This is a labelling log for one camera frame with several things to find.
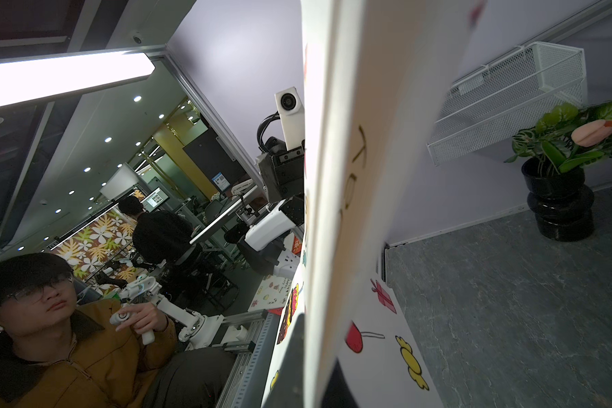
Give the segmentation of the potted plant with pink flower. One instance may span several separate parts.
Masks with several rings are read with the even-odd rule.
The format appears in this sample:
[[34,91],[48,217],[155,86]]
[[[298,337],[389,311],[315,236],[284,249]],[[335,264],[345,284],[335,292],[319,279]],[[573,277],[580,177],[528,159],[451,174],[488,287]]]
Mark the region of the potted plant with pink flower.
[[554,241],[581,241],[593,234],[594,193],[584,168],[612,159],[612,101],[587,108],[562,103],[512,138],[539,232]]

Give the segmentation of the white party paper bag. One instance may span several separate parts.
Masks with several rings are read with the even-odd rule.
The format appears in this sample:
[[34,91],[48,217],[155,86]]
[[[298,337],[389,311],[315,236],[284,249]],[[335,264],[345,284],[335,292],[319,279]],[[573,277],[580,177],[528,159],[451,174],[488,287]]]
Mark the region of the white party paper bag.
[[359,407],[439,407],[384,240],[433,134],[481,1],[304,1],[304,239],[263,403],[305,314],[304,406],[339,360]]

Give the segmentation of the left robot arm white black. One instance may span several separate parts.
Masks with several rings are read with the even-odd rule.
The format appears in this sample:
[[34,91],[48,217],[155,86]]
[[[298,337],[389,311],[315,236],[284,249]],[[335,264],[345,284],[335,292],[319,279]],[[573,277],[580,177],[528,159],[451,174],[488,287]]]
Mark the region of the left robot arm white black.
[[304,142],[290,149],[287,144],[264,134],[280,113],[269,115],[258,126],[261,149],[258,165],[265,183],[267,213],[254,222],[237,243],[250,267],[261,275],[292,279],[299,265],[293,241],[303,238],[304,225]]

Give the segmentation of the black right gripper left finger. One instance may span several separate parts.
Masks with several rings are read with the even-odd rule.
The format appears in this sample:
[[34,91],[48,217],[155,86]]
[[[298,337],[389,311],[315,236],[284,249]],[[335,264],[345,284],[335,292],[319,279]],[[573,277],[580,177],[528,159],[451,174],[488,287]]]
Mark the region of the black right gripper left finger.
[[279,375],[263,408],[302,408],[304,406],[305,314],[292,324],[292,336],[279,369]]

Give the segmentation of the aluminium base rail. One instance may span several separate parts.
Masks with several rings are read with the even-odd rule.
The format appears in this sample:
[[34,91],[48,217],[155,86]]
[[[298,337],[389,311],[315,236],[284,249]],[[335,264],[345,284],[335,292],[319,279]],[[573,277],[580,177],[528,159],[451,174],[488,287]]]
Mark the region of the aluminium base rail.
[[226,331],[214,348],[232,353],[235,363],[217,407],[260,407],[280,318],[268,310],[227,316]]

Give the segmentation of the seated man in brown jacket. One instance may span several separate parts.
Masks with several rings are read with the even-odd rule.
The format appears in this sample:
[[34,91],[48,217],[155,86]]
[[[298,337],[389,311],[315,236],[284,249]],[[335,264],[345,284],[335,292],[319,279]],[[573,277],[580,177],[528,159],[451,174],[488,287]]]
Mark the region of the seated man in brown jacket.
[[236,358],[177,343],[154,304],[79,304],[64,258],[0,263],[0,407],[216,406]]

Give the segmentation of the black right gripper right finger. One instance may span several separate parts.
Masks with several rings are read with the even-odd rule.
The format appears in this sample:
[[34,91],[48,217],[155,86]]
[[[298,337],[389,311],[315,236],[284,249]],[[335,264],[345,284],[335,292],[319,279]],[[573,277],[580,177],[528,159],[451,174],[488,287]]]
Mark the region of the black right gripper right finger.
[[333,368],[326,392],[321,401],[321,408],[358,408],[353,394],[345,380],[339,360]]

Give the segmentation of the flat stack of paper bags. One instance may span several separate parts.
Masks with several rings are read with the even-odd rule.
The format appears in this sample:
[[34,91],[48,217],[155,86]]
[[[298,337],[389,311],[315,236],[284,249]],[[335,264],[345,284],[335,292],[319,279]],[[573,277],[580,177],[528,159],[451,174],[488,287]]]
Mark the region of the flat stack of paper bags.
[[270,273],[261,280],[248,312],[282,309],[292,290],[292,278],[299,265],[302,241],[288,234],[279,246],[280,253],[272,263]]

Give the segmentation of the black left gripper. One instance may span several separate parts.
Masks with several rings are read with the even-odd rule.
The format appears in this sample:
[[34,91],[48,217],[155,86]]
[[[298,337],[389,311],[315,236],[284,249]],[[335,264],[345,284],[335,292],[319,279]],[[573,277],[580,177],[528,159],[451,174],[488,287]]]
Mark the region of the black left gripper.
[[299,146],[282,153],[263,153],[258,167],[269,203],[304,193],[304,153]]

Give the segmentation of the standing person in black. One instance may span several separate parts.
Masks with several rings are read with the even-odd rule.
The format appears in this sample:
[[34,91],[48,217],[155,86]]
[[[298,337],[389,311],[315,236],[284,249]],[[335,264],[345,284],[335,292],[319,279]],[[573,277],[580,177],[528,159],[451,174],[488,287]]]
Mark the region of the standing person in black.
[[118,209],[136,221],[133,243],[136,251],[149,264],[166,262],[170,269],[165,290],[177,299],[182,292],[193,287],[190,268],[202,253],[198,244],[192,244],[193,227],[184,217],[167,210],[147,212],[134,195],[122,198]]

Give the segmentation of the ceiling strip light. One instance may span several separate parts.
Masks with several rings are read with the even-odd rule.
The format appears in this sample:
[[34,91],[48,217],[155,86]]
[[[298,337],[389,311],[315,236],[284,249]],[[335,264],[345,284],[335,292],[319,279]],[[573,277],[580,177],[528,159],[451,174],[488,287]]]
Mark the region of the ceiling strip light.
[[0,63],[0,108],[146,79],[144,53],[110,51]]

